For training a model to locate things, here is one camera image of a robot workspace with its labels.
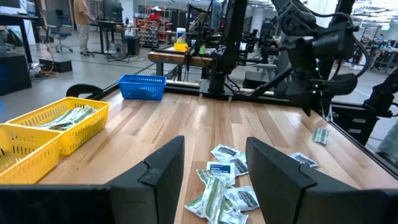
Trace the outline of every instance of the yellow plastic basket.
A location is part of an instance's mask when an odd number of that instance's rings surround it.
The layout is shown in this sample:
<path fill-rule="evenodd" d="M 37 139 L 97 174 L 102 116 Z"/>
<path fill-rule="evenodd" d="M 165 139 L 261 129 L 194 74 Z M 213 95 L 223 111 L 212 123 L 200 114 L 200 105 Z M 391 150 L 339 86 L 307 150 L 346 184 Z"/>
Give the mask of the yellow plastic basket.
<path fill-rule="evenodd" d="M 0 124 L 0 184 L 34 184 L 58 164 L 57 131 Z"/>
<path fill-rule="evenodd" d="M 175 43 L 174 44 L 174 50 L 187 51 L 188 50 L 188 44 L 186 44 L 186 43 Z"/>
<path fill-rule="evenodd" d="M 59 131 L 62 133 L 62 148 L 60 153 L 69 155 L 105 127 L 110 103 L 66 97 L 18 118 L 14 118 L 7 123 L 33 127 L 39 126 L 54 120 L 67 110 L 84 107 L 85 105 L 96 109 L 97 112 L 66 131 Z"/>

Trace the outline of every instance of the computer monitor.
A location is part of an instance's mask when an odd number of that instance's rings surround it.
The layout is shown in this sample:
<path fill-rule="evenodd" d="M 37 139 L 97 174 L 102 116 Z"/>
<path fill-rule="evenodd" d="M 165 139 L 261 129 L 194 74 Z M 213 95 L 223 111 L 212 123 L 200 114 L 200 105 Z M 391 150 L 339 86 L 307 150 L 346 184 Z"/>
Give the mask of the computer monitor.
<path fill-rule="evenodd" d="M 0 0 L 0 6 L 21 8 L 19 0 Z"/>
<path fill-rule="evenodd" d="M 104 0 L 103 1 L 104 20 L 122 22 L 122 4 L 120 2 Z"/>
<path fill-rule="evenodd" d="M 63 10 L 62 9 L 56 9 L 55 13 L 58 17 L 63 17 Z"/>

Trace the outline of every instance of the gray floor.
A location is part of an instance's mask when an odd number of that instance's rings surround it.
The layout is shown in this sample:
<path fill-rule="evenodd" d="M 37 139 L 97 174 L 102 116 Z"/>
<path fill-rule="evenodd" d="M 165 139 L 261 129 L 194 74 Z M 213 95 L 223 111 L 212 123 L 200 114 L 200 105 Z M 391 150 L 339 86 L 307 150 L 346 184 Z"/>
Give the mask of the gray floor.
<path fill-rule="evenodd" d="M 60 73 L 58 77 L 47 78 L 43 80 L 34 80 L 32 88 L 17 91 L 6 96 L 0 96 L 0 122 L 5 122 L 11 118 L 22 115 L 28 111 L 32 111 L 41 106 L 47 105 L 51 102 L 65 97 L 66 90 L 77 83 L 88 83 L 96 85 L 100 88 L 106 88 L 116 82 L 120 76 L 124 74 L 142 74 L 155 75 L 155 65 L 147 59 L 149 49 L 141 49 L 140 60 L 131 60 L 126 62 L 108 62 L 104 55 L 95 55 L 95 57 L 84 57 L 79 55 L 79 46 L 77 35 L 69 37 L 63 41 L 63 44 L 72 46 L 73 53 L 64 49 L 62 53 L 56 53 L 54 49 L 54 57 L 57 59 L 68 59 L 72 61 L 73 71 L 67 73 Z M 38 61 L 40 57 L 51 58 L 51 54 L 46 51 L 46 46 L 33 45 L 30 46 L 32 57 L 34 61 Z M 90 32 L 90 40 L 88 48 L 92 51 L 100 51 L 100 36 L 97 32 Z M 165 64 L 164 72 L 168 72 L 174 68 L 174 65 Z M 247 66 L 236 68 L 231 74 L 231 78 L 236 81 L 241 81 L 244 78 L 246 71 L 256 71 L 255 68 Z M 340 73 L 348 73 L 353 71 L 349 68 L 342 67 Z M 197 82 L 200 79 L 201 70 L 198 68 L 190 68 L 187 80 L 190 82 Z M 337 96 L 335 101 L 362 103 L 368 99 L 372 93 L 372 87 L 378 83 L 382 83 L 386 75 L 383 72 L 369 70 L 360 79 L 357 88 L 350 95 Z M 381 118 L 378 121 L 368 146 L 377 148 L 381 140 L 387 134 L 388 130 L 397 121 L 397 118 Z"/>

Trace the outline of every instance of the desk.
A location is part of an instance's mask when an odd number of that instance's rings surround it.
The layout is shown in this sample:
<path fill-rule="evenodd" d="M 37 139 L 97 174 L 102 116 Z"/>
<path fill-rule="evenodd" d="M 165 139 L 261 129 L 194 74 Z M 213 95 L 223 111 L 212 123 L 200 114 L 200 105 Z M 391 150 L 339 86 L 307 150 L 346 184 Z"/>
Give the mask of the desk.
<path fill-rule="evenodd" d="M 32 55 L 30 54 L 30 48 L 29 48 L 29 43 L 27 41 L 27 35 L 25 33 L 24 19 L 27 19 L 30 21 L 39 20 L 39 18 L 37 16 L 25 16 L 25 15 L 13 15 L 13 14 L 0 13 L 0 25 L 2 25 L 2 26 L 19 26 L 19 28 L 21 29 L 22 42 L 24 43 L 24 47 L 25 47 L 26 60 L 27 60 L 28 64 L 31 64 L 33 61 L 32 61 Z"/>
<path fill-rule="evenodd" d="M 94 53 L 107 55 L 107 53 L 105 53 L 105 51 L 104 51 L 103 31 L 105 30 L 106 50 L 108 52 L 108 50 L 109 50 L 108 30 L 111 30 L 111 40 L 114 41 L 115 27 L 116 27 L 116 25 L 123 26 L 123 23 L 122 22 L 97 20 L 95 22 L 91 22 L 90 25 L 99 27 L 99 41 L 101 42 L 101 52 L 94 52 Z M 122 31 L 122 40 L 124 40 L 124 31 Z"/>
<path fill-rule="evenodd" d="M 181 72 L 182 72 L 182 65 L 186 65 L 185 56 L 182 54 L 175 54 L 173 52 L 181 52 L 180 50 L 175 50 L 174 46 L 166 48 L 164 50 L 169 50 L 170 53 L 163 53 L 163 52 L 149 52 L 148 59 L 151 62 L 156 63 L 156 75 L 163 76 L 163 64 L 164 63 L 171 63 L 179 65 L 178 69 L 178 80 L 181 81 Z M 213 59 L 209 57 L 199 57 L 194 56 L 188 60 L 189 66 L 197 66 L 202 67 L 202 78 L 206 73 L 206 68 L 212 64 Z"/>
<path fill-rule="evenodd" d="M 380 69 L 381 65 L 385 65 L 385 66 L 386 66 L 386 71 L 385 71 L 384 73 L 387 74 L 388 71 L 389 71 L 389 69 L 390 69 L 390 67 L 391 67 L 392 62 L 394 61 L 394 58 L 396 57 L 396 55 L 397 55 L 397 53 L 398 53 L 398 49 L 376 49 L 376 50 L 374 50 L 374 51 L 375 51 L 375 52 L 389 52 L 389 53 L 392 54 L 392 55 L 390 56 L 390 58 L 388 59 L 388 62 L 385 62 L 385 61 L 379 61 L 379 62 L 377 62 L 376 60 L 377 60 L 378 57 L 376 57 L 376 58 L 374 59 L 374 61 L 373 61 L 373 65 L 372 65 L 372 67 L 371 67 L 371 68 L 374 68 L 375 65 L 377 65 L 377 69 Z"/>
<path fill-rule="evenodd" d="M 218 144 L 244 151 L 248 136 L 286 154 L 302 152 L 321 165 L 319 171 L 353 187 L 398 188 L 397 180 L 314 112 L 307 117 L 299 108 L 171 93 L 162 101 L 124 100 L 119 90 L 103 100 L 112 103 L 105 129 L 64 157 L 40 184 L 104 184 L 182 134 L 185 170 L 177 224 L 207 223 L 183 207 L 205 189 L 196 170 L 216 161 L 210 151 Z M 312 142 L 316 127 L 330 131 L 327 146 Z M 236 187 L 249 184 L 248 175 L 236 178 Z M 260 209 L 245 214 L 247 223 L 264 223 Z"/>

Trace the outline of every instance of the person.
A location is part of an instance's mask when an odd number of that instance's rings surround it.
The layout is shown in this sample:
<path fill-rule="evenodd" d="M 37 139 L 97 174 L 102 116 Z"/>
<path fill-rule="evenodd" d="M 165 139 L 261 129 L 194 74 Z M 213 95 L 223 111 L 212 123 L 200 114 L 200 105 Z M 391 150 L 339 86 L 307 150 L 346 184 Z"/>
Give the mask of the person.
<path fill-rule="evenodd" d="M 73 10 L 75 22 L 79 31 L 80 54 L 89 56 L 87 49 L 88 30 L 90 28 L 90 20 L 95 21 L 95 18 L 88 13 L 87 5 L 84 0 L 75 0 L 73 3 Z"/>

